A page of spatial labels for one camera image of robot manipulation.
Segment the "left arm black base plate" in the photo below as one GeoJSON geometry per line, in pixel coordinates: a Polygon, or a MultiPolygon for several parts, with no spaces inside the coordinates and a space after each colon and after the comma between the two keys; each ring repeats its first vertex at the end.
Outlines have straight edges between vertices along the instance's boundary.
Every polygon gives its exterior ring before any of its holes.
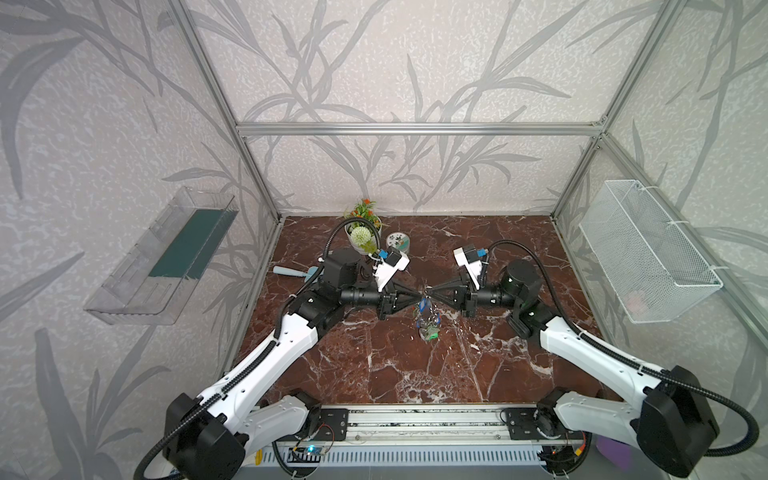
{"type": "Polygon", "coordinates": [[[321,441],[343,441],[347,436],[349,416],[350,410],[346,408],[314,408],[296,436],[321,441]]]}

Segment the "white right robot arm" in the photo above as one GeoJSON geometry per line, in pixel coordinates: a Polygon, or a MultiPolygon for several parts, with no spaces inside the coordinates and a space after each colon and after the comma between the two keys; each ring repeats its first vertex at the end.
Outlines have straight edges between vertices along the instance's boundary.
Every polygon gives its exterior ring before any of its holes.
{"type": "Polygon", "coordinates": [[[685,478],[704,457],[728,457],[758,441],[754,416],[731,399],[703,388],[683,367],[642,361],[567,318],[561,302],[547,305],[542,288],[554,285],[529,247],[503,239],[487,248],[457,248],[458,278],[427,290],[470,318],[480,308],[505,308],[518,337],[532,341],[597,379],[617,400],[556,388],[539,402],[546,427],[597,434],[639,449],[669,475],[685,478]]]}

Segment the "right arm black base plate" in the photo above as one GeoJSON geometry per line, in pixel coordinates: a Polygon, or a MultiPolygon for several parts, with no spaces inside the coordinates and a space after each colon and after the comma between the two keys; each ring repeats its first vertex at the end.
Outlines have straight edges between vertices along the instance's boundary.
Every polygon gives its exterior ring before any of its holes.
{"type": "Polygon", "coordinates": [[[501,411],[511,440],[581,441],[580,431],[568,430],[552,412],[540,412],[536,407],[510,407],[501,411]]]}

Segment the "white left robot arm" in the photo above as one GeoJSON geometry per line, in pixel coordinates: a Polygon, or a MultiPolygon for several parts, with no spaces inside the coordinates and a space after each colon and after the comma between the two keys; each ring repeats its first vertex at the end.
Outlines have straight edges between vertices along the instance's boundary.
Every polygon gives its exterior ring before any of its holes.
{"type": "Polygon", "coordinates": [[[316,271],[278,311],[274,330],[244,360],[197,397],[179,395],[166,411],[164,436],[139,461],[144,479],[156,457],[171,479],[231,479],[254,451],[301,430],[310,401],[289,395],[263,409],[258,401],[349,307],[372,308],[379,318],[419,302],[421,294],[395,280],[408,255],[382,245],[365,256],[325,246],[316,271]]]}

